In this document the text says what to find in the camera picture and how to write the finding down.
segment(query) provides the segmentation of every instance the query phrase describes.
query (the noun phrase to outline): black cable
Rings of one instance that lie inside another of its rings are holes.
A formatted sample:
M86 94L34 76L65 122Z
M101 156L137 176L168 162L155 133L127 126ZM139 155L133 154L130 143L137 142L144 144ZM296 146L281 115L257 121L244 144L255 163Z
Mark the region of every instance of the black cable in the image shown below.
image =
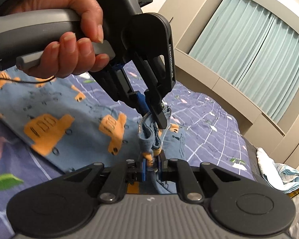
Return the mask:
M56 77L53 76L53 77L51 77L51 78L49 78L49 79L47 79L47 80L45 80L45 81L39 81L39 82L22 81L22 80L18 81L18 80L12 80L12 79L2 78L2 77L0 77L0 80L6 80L6 81L18 82L18 83L32 83L32 84L39 84L39 83L50 82L50 81L52 81L52 80L55 79L55 78L56 78Z

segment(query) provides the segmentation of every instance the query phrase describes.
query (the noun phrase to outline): circular black cover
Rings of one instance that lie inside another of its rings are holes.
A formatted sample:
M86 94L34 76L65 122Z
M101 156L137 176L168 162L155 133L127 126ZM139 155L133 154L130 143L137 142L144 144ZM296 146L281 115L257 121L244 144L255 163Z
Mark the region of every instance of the circular black cover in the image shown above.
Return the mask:
M7 217L15 232L33 238L56 238L90 219L95 203L79 183L51 185L26 189L9 201Z
M292 200L281 191L240 181L223 183L211 199L210 211L227 229L248 236L281 233L296 213Z

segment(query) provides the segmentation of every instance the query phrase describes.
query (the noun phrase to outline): bed sheet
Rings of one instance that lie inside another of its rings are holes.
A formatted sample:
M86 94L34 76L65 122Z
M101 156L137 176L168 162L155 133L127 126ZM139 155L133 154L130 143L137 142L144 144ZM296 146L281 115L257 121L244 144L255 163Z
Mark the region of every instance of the bed sheet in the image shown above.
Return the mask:
M124 68L133 88L143 92L146 86L136 67L128 63ZM88 74L69 76L68 79L87 99L116 108L135 121L141 119L136 110L122 102L114 102ZM190 165L211 162L254 180L246 143L239 133L237 121L217 102L177 82L173 91L164 98L164 103L171 106L174 121L187 131L185 156ZM60 174L0 122L0 239L13 235L5 216L9 199L25 188Z

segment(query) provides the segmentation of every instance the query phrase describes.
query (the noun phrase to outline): teal curtain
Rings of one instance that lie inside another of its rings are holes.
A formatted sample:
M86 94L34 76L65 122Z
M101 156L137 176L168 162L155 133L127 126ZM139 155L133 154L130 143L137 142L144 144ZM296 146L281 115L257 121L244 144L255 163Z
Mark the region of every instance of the teal curtain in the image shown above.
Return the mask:
M276 123L299 88L299 34L251 0L223 0L189 55Z

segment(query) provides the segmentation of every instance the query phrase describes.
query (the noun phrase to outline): black wheel print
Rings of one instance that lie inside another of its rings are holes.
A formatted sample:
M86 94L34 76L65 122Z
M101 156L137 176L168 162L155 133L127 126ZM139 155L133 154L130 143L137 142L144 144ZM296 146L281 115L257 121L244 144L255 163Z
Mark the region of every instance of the black wheel print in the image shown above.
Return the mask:
M55 155L55 156L58 156L60 154L59 150L56 148L56 147L53 147L52 148L52 153Z
M67 130L65 131L65 133L66 133L68 136L72 135L72 129L67 129Z

